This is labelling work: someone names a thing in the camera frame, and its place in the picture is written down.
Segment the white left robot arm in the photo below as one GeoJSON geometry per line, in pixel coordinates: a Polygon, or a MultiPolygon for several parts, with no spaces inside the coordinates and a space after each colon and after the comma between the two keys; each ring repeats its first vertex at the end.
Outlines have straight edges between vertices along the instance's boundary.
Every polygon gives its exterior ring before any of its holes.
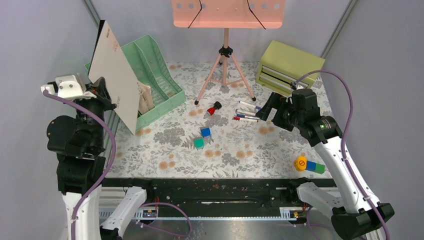
{"type": "Polygon", "coordinates": [[[68,237],[71,240],[120,240],[141,206],[155,200],[149,187],[132,186],[124,199],[104,222],[100,222],[99,203],[102,183],[115,159],[103,156],[104,134],[108,134],[112,153],[117,150],[104,113],[116,108],[103,77],[84,83],[78,74],[63,75],[41,87],[45,97],[76,110],[76,116],[61,115],[47,129],[47,149],[56,153],[58,190],[65,203],[68,237]]]}

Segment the white sketch pad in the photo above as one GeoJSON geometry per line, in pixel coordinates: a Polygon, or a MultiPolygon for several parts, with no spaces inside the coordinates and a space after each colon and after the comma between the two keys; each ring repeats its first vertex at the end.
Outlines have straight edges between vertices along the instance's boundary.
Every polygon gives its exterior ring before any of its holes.
{"type": "Polygon", "coordinates": [[[140,100],[138,80],[110,25],[101,20],[88,70],[91,82],[103,77],[115,112],[134,135],[140,100]]]}

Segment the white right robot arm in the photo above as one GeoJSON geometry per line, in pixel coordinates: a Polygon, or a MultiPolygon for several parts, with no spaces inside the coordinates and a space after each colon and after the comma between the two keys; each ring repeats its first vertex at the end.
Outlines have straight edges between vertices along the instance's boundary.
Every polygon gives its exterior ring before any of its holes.
{"type": "Polygon", "coordinates": [[[343,240],[376,231],[394,216],[392,205],[381,202],[363,179],[342,143],[344,134],[336,120],[321,115],[317,95],[311,89],[294,90],[290,97],[273,92],[255,115],[265,121],[272,109],[276,110],[272,123],[289,132],[299,130],[325,163],[341,196],[336,198],[303,177],[286,193],[291,205],[305,202],[315,207],[330,219],[343,240]]]}

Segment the purple 52-storey treehouse book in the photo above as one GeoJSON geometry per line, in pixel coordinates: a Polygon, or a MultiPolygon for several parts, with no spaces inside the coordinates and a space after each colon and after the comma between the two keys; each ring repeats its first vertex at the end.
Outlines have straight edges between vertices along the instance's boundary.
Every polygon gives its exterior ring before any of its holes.
{"type": "Polygon", "coordinates": [[[144,115],[145,113],[147,113],[149,111],[149,108],[147,106],[146,100],[144,99],[144,97],[141,95],[139,98],[139,103],[138,103],[138,112],[141,115],[144,115]]]}

